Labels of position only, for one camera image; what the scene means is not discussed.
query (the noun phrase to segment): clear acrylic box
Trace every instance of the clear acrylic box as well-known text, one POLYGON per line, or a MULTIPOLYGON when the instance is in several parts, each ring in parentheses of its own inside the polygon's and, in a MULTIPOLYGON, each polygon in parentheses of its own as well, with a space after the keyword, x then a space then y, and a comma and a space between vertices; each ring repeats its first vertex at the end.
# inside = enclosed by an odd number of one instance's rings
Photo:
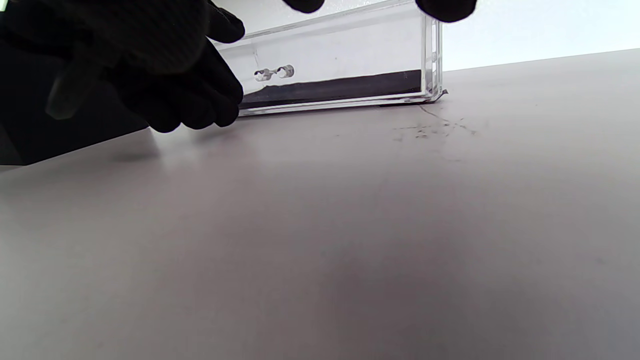
POLYGON ((388 0, 214 45, 244 87, 243 116, 435 101, 441 39, 414 0, 388 0))

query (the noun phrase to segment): finger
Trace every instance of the finger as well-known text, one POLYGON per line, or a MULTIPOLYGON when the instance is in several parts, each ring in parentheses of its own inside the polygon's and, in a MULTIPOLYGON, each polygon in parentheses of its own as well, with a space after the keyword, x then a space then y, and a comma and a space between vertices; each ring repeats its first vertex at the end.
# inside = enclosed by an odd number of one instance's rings
POLYGON ((324 0, 284 0, 292 9, 303 13, 317 11, 324 4, 324 0))
POLYGON ((442 22, 466 19, 476 9, 476 0, 416 0, 418 7, 442 22))
POLYGON ((217 92, 229 97, 236 104, 242 102, 242 84, 213 44, 208 44, 203 50, 193 70, 217 92))
POLYGON ((51 87, 45 111, 56 120, 73 117, 98 83, 104 67, 84 56, 76 56, 62 68, 51 87))
POLYGON ((190 69, 207 33, 208 0, 42 0, 132 55, 157 74, 190 69))
POLYGON ((215 113, 215 117, 208 119, 193 117, 182 120, 182 123, 191 129, 202 129, 213 122, 220 127, 231 125, 238 117, 237 104, 228 97, 209 86, 202 78, 193 72, 171 77, 174 85, 178 85, 184 91, 193 94, 195 97, 207 101, 215 113))
POLYGON ((127 109, 140 116, 153 130, 169 133, 180 125, 180 120, 162 91, 159 78, 125 63, 108 74, 109 82, 127 109))
POLYGON ((163 86, 167 104, 179 121, 191 129, 204 129, 216 120, 216 111, 206 97, 185 88, 179 81, 167 79, 163 86))
POLYGON ((163 94, 153 91, 142 95, 135 103, 124 103, 127 108, 144 119, 153 130, 159 133, 170 133, 180 126, 180 120, 175 110, 168 105, 167 100, 169 99, 163 94))
POLYGON ((234 14, 209 3, 207 36, 215 41, 231 44, 244 36, 244 24, 234 14))

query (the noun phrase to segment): dark fabric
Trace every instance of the dark fabric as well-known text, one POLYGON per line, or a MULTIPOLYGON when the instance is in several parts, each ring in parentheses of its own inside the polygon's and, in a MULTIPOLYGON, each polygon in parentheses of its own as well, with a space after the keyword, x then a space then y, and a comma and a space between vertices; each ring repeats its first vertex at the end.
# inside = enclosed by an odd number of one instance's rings
POLYGON ((284 0, 287 5, 303 13, 312 13, 317 11, 324 4, 324 0, 284 0))
POLYGON ((422 72, 409 70, 309 83, 271 85, 246 94, 241 109, 420 92, 422 72))
POLYGON ((476 9, 477 0, 415 0, 430 17, 442 22, 466 19, 476 9))
POLYGON ((207 0, 41 1, 158 74, 188 70, 205 45, 207 0))
MULTIPOLYGON (((237 17, 211 3, 206 9, 209 37, 234 42, 244 36, 244 25, 237 17)), ((68 61, 55 80, 47 105, 47 112, 57 119, 71 117, 100 76, 115 85, 131 111, 158 131, 171 131, 180 123, 193 129, 227 126, 237 117, 242 86, 204 34, 204 46, 188 69, 156 74, 141 63, 120 59, 108 40, 39 1, 10 3, 2 16, 0 38, 7 43, 68 61)), ((173 46, 165 51, 170 52, 173 46)))
POLYGON ((27 165, 148 127, 105 82, 70 119, 47 116, 51 83, 63 64, 0 40, 0 165, 27 165))

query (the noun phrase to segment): scuff mark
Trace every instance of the scuff mark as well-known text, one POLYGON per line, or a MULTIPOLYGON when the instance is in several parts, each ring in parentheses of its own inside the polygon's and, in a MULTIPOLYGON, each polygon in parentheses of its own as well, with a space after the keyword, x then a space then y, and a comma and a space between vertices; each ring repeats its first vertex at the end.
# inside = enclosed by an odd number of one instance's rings
POLYGON ((422 125, 422 124, 418 124, 416 126, 406 126, 406 127, 395 127, 394 130, 407 130, 407 129, 417 129, 417 134, 415 135, 415 138, 429 138, 429 135, 427 135, 427 133, 425 132, 425 129, 427 129, 428 127, 431 127, 431 125, 422 125))
POLYGON ((465 130, 466 132, 468 132, 472 136, 478 134, 478 132, 479 132, 478 130, 471 130, 466 125, 461 124, 462 121, 465 120, 465 118, 463 118, 463 117, 460 118, 460 120, 458 120, 457 122, 451 122, 450 120, 447 120, 447 119, 445 119, 445 118, 443 118, 443 117, 441 117, 439 115, 436 115, 436 114, 432 113, 431 111, 423 108, 422 106, 418 106, 418 107, 420 108, 420 110, 424 111, 425 113, 427 113, 427 114, 435 117, 436 119, 442 121, 442 127, 449 127, 451 129, 451 130, 449 130, 449 131, 444 133, 445 137, 448 137, 449 135, 451 135, 453 133, 453 131, 458 127, 463 129, 463 130, 465 130))

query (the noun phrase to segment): transparent plastic container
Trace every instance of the transparent plastic container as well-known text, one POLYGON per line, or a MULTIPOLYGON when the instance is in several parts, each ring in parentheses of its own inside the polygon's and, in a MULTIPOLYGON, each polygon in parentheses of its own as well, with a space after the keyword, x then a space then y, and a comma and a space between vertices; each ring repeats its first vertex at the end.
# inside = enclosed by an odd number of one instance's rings
POLYGON ((244 87, 243 116, 434 101, 441 38, 414 0, 388 0, 214 44, 244 87))

